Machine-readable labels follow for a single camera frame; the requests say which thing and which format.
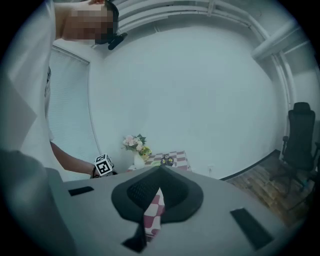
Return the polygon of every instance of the black office chair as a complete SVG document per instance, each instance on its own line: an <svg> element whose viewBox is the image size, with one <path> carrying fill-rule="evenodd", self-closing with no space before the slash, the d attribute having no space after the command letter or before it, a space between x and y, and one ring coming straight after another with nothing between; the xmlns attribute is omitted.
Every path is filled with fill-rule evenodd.
<svg viewBox="0 0 320 256"><path fill-rule="evenodd" d="M310 109L308 103L295 103L293 110L288 112L288 117L290 136L283 137L282 147L282 167L285 173L277 174L270 178L270 181L279 177L289 178L289 185L285 196L290 192L292 179L302 185L301 191L304 189L305 184L297 177L297 171L312 171L314 169L315 158L320 148L320 144L316 142L317 147L314 156L312 156L312 137L316 115L315 112Z"/></svg>
<svg viewBox="0 0 320 256"><path fill-rule="evenodd" d="M316 189L318 191L320 186L320 156L318 158L317 167L317 171L312 171L307 179L307 181L312 180L314 182L312 191L303 200L301 200L300 202L296 203L293 207L288 209L288 212L296 208L301 203L305 203L306 205L310 206L314 202L314 194L316 192Z"/></svg>

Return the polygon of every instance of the chair armrest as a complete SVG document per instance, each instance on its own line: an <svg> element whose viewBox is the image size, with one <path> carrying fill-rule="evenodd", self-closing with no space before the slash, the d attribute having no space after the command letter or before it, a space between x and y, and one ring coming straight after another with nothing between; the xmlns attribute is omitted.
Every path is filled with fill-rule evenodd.
<svg viewBox="0 0 320 256"><path fill-rule="evenodd" d="M316 149L315 149L315 152L314 152L313 161L316 160L318 151L320 150L320 142L316 142L315 145L316 145Z"/></svg>

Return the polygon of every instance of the small table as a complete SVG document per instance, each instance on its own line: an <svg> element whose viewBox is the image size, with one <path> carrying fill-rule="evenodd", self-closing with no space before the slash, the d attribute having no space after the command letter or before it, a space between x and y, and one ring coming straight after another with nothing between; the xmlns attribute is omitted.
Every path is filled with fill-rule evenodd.
<svg viewBox="0 0 320 256"><path fill-rule="evenodd" d="M160 161L164 155L169 155L173 158L173 166L185 171L191 171L191 167L185 151L173 151L169 153L158 153L156 155L150 155L149 159L145 162L145 167L153 166L154 161ZM127 172L136 170L134 165L131 165ZM154 238L159 230L161 229L160 218L162 213L165 211L164 196L161 189L159 188L152 203L145 211L144 219L144 230L147 242L150 242Z"/></svg>
<svg viewBox="0 0 320 256"><path fill-rule="evenodd" d="M154 161L160 161L164 155L169 155L169 157L173 158L172 167L177 167L185 171L191 171L190 164L185 151L173 151L170 153L158 153L155 155L150 155L149 159L145 162L145 167L152 166ZM136 170L135 166L131 165L128 168L127 172L134 171L134 170Z"/></svg>

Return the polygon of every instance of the bouquet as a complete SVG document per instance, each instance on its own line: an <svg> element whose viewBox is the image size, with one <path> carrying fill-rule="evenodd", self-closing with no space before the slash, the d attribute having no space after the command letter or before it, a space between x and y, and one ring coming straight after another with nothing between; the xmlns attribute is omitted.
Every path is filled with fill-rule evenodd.
<svg viewBox="0 0 320 256"><path fill-rule="evenodd" d="M151 154L150 148L145 146L146 137L142 137L141 134L138 136L127 135L122 144L126 150L136 151L140 156Z"/></svg>

